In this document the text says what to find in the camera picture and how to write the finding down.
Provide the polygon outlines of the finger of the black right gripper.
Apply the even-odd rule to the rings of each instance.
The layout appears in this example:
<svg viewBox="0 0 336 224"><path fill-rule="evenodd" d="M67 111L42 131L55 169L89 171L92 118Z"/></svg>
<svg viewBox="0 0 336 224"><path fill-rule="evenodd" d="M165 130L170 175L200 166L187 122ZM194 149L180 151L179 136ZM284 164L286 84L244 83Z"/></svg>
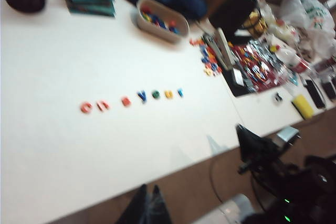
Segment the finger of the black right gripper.
<svg viewBox="0 0 336 224"><path fill-rule="evenodd" d="M241 124L236 125L236 133L243 162L261 159L267 153L268 139L256 135Z"/></svg>

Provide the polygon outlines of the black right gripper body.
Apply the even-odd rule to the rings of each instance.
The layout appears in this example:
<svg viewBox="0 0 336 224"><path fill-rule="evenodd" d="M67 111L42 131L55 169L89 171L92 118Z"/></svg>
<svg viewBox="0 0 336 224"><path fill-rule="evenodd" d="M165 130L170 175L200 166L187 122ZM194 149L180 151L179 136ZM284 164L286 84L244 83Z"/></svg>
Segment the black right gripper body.
<svg viewBox="0 0 336 224"><path fill-rule="evenodd" d="M283 146L279 147L276 143L274 143L271 139L268 139L268 148L267 153L258 160L243 162L239 168L238 173L241 175L246 173L247 171L256 171L258 167L265 168L270 166L276 160L279 159L281 155L283 155L289 149L289 143L285 142Z"/></svg>

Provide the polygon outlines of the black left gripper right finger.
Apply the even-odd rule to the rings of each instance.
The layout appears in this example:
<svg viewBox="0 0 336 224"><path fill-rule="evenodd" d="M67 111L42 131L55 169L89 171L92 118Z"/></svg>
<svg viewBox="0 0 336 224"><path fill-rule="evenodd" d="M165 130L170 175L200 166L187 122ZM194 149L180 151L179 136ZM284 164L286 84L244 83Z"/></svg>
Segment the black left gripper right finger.
<svg viewBox="0 0 336 224"><path fill-rule="evenodd" d="M148 223L172 223L165 200L158 185L154 185L148 205Z"/></svg>

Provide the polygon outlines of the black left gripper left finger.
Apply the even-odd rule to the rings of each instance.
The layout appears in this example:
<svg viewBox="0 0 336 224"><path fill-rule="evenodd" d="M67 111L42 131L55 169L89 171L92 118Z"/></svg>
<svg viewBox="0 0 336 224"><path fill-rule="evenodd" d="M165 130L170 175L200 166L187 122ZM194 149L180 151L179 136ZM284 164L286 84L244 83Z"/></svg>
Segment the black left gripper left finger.
<svg viewBox="0 0 336 224"><path fill-rule="evenodd" d="M147 199L147 185L143 184L124 211L122 223L144 223Z"/></svg>

